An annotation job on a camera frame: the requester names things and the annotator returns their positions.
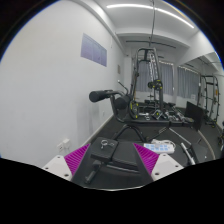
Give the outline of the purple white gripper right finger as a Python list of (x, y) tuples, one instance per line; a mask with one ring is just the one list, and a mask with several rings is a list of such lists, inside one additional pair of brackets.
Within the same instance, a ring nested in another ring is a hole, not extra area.
[(183, 169), (183, 166), (167, 153), (157, 154), (136, 143), (133, 146), (136, 150), (138, 169), (147, 181), (156, 181)]

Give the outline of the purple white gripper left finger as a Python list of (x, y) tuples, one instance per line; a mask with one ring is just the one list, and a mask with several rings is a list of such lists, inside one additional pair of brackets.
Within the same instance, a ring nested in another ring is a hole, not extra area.
[(78, 170), (88, 148), (89, 144), (74, 150), (66, 156), (56, 155), (42, 169), (70, 181)]

